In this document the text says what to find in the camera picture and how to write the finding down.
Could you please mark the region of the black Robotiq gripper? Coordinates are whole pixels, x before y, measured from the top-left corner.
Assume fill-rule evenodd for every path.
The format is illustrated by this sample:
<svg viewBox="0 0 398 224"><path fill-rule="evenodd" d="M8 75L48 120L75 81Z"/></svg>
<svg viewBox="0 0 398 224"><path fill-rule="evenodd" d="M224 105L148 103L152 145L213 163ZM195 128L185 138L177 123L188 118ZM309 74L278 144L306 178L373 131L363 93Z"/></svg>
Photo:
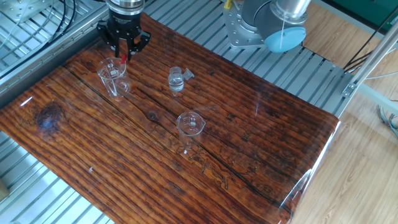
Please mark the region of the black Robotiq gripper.
<svg viewBox="0 0 398 224"><path fill-rule="evenodd" d="M109 8L108 23L106 21L98 22L96 30L102 40L114 49L115 57L119 57L119 38L126 39L128 61L133 54L141 52L150 42L151 34L141 29L143 10L143 6L111 7Z"/></svg>

